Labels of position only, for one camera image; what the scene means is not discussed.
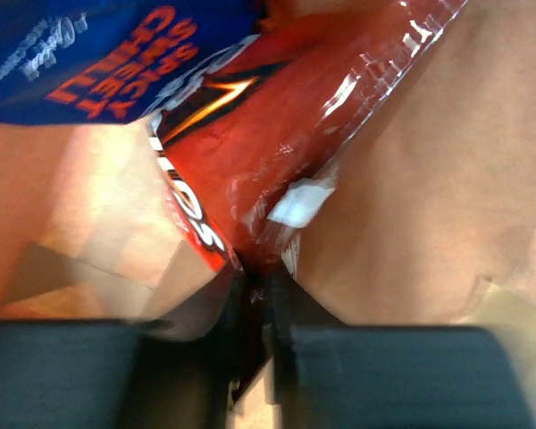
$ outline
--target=blue packaging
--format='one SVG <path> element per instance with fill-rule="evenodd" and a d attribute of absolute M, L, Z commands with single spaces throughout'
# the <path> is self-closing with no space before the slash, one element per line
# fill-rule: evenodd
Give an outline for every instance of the blue packaging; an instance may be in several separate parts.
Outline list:
<path fill-rule="evenodd" d="M 0 122 L 134 121 L 243 47 L 259 14 L 249 0 L 0 0 Z"/>

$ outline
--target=black object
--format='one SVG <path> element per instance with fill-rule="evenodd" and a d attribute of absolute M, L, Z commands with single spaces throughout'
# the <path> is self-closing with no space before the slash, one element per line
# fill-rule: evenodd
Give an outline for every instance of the black object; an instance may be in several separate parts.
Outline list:
<path fill-rule="evenodd" d="M 283 429 L 535 427 L 483 329 L 345 326 L 283 267 L 225 299 L 190 341 L 159 324 L 0 322 L 0 429 L 223 428 L 270 355 Z M 189 323 L 187 306 L 166 324 Z"/>

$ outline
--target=orange lettering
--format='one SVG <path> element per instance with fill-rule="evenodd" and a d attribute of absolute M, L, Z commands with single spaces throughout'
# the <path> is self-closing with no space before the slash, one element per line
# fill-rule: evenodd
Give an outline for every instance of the orange lettering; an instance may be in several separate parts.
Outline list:
<path fill-rule="evenodd" d="M 185 38 L 190 38 L 197 31 L 198 26 L 191 21 L 190 18 L 185 18 L 177 22 L 172 29 L 167 33 L 171 38 L 179 38 L 181 42 Z"/>
<path fill-rule="evenodd" d="M 157 7 L 143 20 L 143 22 L 141 22 L 141 24 L 149 25 L 155 21 L 159 21 L 159 24 L 153 29 L 155 33 L 158 33 L 175 19 L 175 14 L 175 8 L 172 6 Z"/>
<path fill-rule="evenodd" d="M 141 76 L 151 82 L 157 82 L 159 79 L 161 79 L 161 76 L 150 70 L 143 71 Z"/>
<path fill-rule="evenodd" d="M 91 67 L 87 68 L 83 73 L 90 74 L 91 72 L 103 72 L 107 73 L 123 65 L 127 62 L 129 58 L 123 54 L 113 51 L 106 58 L 101 60 L 98 63 L 93 64 Z"/>
<path fill-rule="evenodd" d="M 151 82 L 149 82 L 148 80 L 135 80 L 131 82 L 129 85 L 127 85 L 121 93 L 128 94 L 134 90 L 135 92 L 133 93 L 131 98 L 137 99 L 141 97 L 143 94 L 145 94 L 145 92 L 149 88 L 150 83 Z"/>
<path fill-rule="evenodd" d="M 139 52 L 139 45 L 150 41 L 153 38 L 153 35 L 154 33 L 150 29 L 139 25 L 135 31 L 133 31 L 133 41 L 125 40 L 119 45 L 118 49 L 130 56 L 137 55 Z"/>
<path fill-rule="evenodd" d="M 146 65 L 152 64 L 159 56 L 163 55 L 169 48 L 176 46 L 178 43 L 179 42 L 170 40 L 169 38 L 158 38 L 141 54 L 141 61 Z"/>
<path fill-rule="evenodd" d="M 185 62 L 190 60 L 193 56 L 195 56 L 198 52 L 198 47 L 193 46 L 192 43 L 187 43 L 181 47 L 179 47 L 177 50 L 175 50 L 175 58 L 178 60 Z"/>
<path fill-rule="evenodd" d="M 90 92 L 93 94 L 103 94 L 104 98 L 111 98 L 117 94 L 124 83 L 122 80 L 110 76 L 99 82 Z"/>
<path fill-rule="evenodd" d="M 88 119 L 94 119 L 101 114 L 109 100 L 103 99 L 101 101 L 93 101 L 89 98 L 85 98 L 76 104 L 76 107 L 80 110 L 88 112 Z"/>
<path fill-rule="evenodd" d="M 157 69 L 157 73 L 161 76 L 172 72 L 180 65 L 179 61 L 175 58 L 175 53 L 165 56 L 159 63 L 161 66 Z"/>
<path fill-rule="evenodd" d="M 70 91 L 67 91 L 67 88 L 71 86 L 87 88 L 93 85 L 95 82 L 96 80 L 90 78 L 89 76 L 83 76 L 81 74 L 78 74 L 77 76 L 66 80 L 62 85 L 50 92 L 46 96 L 46 98 L 48 100 L 57 101 L 58 103 L 68 105 L 69 103 L 72 103 L 77 100 L 78 96 L 71 93 Z"/>
<path fill-rule="evenodd" d="M 107 106 L 115 115 L 116 118 L 124 118 L 127 114 L 127 109 L 134 105 L 135 101 L 113 101 Z"/>
<path fill-rule="evenodd" d="M 123 80 L 131 80 L 137 76 L 145 68 L 144 64 L 137 63 L 135 61 L 125 64 L 118 71 L 116 71 L 113 76 L 116 78 L 121 78 Z"/>

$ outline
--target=red chip bag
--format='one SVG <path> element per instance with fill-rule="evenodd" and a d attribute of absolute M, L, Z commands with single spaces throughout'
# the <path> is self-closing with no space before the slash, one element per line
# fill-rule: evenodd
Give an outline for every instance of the red chip bag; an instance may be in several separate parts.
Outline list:
<path fill-rule="evenodd" d="M 231 248 L 247 265 L 279 259 L 329 195 L 310 179 L 325 176 L 465 3 L 388 1 L 307 16 L 172 98 L 156 121 L 157 148 L 180 224 L 211 265 Z"/>

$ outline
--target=crinkled plastic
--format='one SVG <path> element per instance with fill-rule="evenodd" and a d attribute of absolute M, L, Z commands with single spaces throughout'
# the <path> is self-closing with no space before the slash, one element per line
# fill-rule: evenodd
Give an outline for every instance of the crinkled plastic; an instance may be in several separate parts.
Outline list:
<path fill-rule="evenodd" d="M 280 259 L 332 193 L 335 158 L 466 0 L 307 16 L 249 38 L 153 121 L 180 227 L 212 267 Z"/>
<path fill-rule="evenodd" d="M 134 121 L 259 16 L 248 0 L 0 1 L 0 122 Z"/>

